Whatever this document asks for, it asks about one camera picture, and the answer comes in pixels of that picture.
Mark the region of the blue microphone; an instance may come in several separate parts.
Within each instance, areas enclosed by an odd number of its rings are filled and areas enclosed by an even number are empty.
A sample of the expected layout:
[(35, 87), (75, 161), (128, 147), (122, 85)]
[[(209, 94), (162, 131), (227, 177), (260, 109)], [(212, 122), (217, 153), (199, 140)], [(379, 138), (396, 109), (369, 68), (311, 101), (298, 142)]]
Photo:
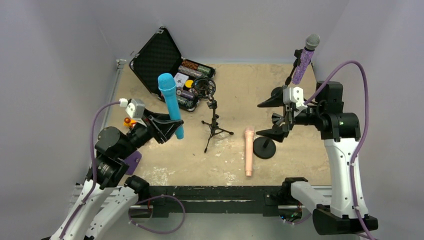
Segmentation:
[(171, 120), (182, 120), (177, 101), (177, 85), (170, 73), (162, 73), (157, 78), (158, 89), (164, 97)]

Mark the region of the black round-base mic stand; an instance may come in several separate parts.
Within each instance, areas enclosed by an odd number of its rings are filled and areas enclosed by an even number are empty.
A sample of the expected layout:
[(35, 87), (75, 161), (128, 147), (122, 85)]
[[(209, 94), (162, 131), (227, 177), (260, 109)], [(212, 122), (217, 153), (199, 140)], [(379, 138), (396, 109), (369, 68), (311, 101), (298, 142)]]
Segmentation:
[(302, 53), (303, 53), (303, 49), (296, 49), (295, 50), (295, 52), (294, 52), (294, 56), (295, 56), (295, 61), (293, 62), (293, 65), (292, 65), (292, 70), (291, 70), (291, 72), (290, 72), (290, 74), (289, 74), (289, 76), (286, 78), (286, 80), (285, 80), (285, 82), (284, 82), (284, 84), (282, 85), (282, 88), (284, 89), (284, 88), (287, 88), (288, 87), (288, 85), (292, 82), (292, 79), (293, 79), (293, 75), (294, 75), (294, 73), (295, 73), (295, 71), (296, 71), (296, 69), (297, 69), (297, 67), (301, 64), (301, 55), (302, 55)]

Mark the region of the black tripod mic stand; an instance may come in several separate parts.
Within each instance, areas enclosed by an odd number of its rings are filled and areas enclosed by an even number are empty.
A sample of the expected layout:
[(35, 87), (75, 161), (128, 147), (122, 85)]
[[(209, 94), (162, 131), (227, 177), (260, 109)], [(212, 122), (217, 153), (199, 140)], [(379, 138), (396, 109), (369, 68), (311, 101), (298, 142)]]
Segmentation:
[(199, 99), (207, 99), (207, 106), (209, 109), (212, 110), (212, 117), (211, 117), (211, 123), (205, 122), (204, 120), (201, 121), (203, 125), (207, 125), (210, 130), (210, 134), (206, 143), (206, 147), (204, 149), (204, 153), (208, 151), (208, 146), (210, 143), (210, 140), (220, 134), (220, 133), (228, 133), (229, 135), (234, 135), (234, 132), (225, 130), (219, 126), (218, 118), (219, 115), (216, 113), (216, 110), (218, 108), (218, 102), (214, 98), (214, 95), (216, 93), (216, 83), (215, 81), (207, 76), (204, 77), (198, 77), (194, 80), (193, 84), (191, 85), (192, 93)]

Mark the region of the purple glitter microphone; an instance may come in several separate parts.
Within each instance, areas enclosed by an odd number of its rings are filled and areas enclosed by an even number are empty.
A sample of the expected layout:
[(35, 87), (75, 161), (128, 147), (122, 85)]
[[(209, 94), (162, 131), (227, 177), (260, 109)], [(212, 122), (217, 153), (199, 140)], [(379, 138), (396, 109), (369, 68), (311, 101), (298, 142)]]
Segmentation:
[(314, 55), (315, 49), (320, 44), (321, 38), (318, 34), (310, 34), (305, 40), (305, 46), (300, 51), (300, 55), (296, 57), (296, 64), (292, 75), (291, 82), (294, 85), (300, 84), (308, 65)]

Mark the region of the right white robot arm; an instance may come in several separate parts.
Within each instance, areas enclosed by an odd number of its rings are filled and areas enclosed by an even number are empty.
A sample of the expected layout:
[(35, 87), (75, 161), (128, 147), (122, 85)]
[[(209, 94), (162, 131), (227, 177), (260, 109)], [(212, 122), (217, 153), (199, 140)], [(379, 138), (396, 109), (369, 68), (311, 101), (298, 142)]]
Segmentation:
[(259, 104), (261, 108), (282, 107), (273, 114), (273, 126), (258, 135), (282, 142), (296, 125), (314, 126), (320, 132), (328, 157), (331, 197), (315, 190), (305, 178), (286, 178), (281, 196), (302, 203), (311, 213), (319, 235), (360, 234), (378, 229), (377, 218), (369, 214), (362, 192), (358, 156), (360, 122), (356, 114), (344, 112), (343, 85), (336, 81), (316, 84), (315, 103), (307, 105), (300, 87), (282, 86)]

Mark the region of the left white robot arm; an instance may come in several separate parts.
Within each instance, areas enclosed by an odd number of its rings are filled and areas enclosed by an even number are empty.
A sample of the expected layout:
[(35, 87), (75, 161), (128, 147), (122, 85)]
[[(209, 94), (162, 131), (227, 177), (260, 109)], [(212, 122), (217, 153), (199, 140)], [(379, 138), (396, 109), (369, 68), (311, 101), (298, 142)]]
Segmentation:
[(94, 164), (88, 170), (82, 191), (70, 213), (51, 240), (100, 240), (113, 224), (138, 201), (150, 198), (150, 184), (136, 176), (118, 187), (130, 168), (129, 162), (139, 160), (138, 149), (155, 139), (167, 142), (183, 125), (168, 114), (155, 113), (131, 104), (126, 107), (135, 125), (128, 133), (116, 127), (106, 127), (94, 146)]

